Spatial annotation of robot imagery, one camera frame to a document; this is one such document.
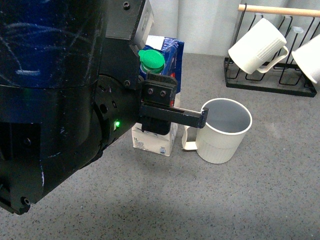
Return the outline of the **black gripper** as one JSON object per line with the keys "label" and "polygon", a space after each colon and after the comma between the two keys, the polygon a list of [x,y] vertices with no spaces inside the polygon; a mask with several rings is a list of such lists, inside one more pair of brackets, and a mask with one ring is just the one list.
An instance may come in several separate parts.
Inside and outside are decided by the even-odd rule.
{"label": "black gripper", "polygon": [[174,77],[148,72],[143,82],[138,52],[146,45],[152,24],[148,0],[108,2],[94,107],[101,129],[96,159],[137,122],[138,110],[143,132],[167,135],[171,122],[198,129],[206,124],[207,107],[200,112],[174,107],[178,88]]}

